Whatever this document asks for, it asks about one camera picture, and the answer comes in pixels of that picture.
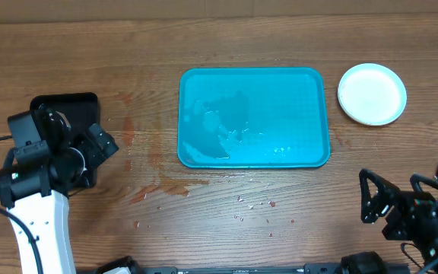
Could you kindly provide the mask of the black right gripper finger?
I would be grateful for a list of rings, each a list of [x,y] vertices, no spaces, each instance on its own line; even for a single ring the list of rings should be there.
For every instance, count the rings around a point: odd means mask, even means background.
[[[360,171],[359,180],[363,223],[374,223],[381,217],[395,223],[402,218],[402,192],[396,185],[367,169]]]
[[[430,194],[430,192],[427,191],[423,191],[421,185],[425,184],[427,186],[430,186],[431,188],[438,190],[438,182],[430,179],[428,177],[422,176],[420,174],[413,174],[410,177],[410,183],[412,186],[412,189],[416,192],[416,193],[421,193],[424,195],[428,195]]]

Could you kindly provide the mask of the light blue plate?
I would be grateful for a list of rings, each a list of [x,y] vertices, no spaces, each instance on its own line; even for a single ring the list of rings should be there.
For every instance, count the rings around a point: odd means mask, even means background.
[[[408,95],[403,81],[390,68],[363,63],[348,69],[338,84],[338,102],[354,121],[385,126],[404,112]]]

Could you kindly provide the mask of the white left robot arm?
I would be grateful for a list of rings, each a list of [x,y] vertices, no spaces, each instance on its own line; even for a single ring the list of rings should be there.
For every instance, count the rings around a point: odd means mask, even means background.
[[[25,273],[74,273],[68,193],[89,188],[94,171],[118,151],[93,123],[73,134],[49,108],[8,117],[12,158],[0,170],[0,203],[9,215]]]

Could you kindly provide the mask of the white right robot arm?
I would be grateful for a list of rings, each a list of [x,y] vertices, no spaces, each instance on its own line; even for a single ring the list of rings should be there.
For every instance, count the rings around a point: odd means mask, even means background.
[[[382,234],[388,241],[401,241],[401,249],[414,246],[424,264],[419,273],[438,273],[438,165],[434,178],[413,174],[411,191],[402,191],[371,170],[359,173],[361,216],[364,223],[383,217]]]

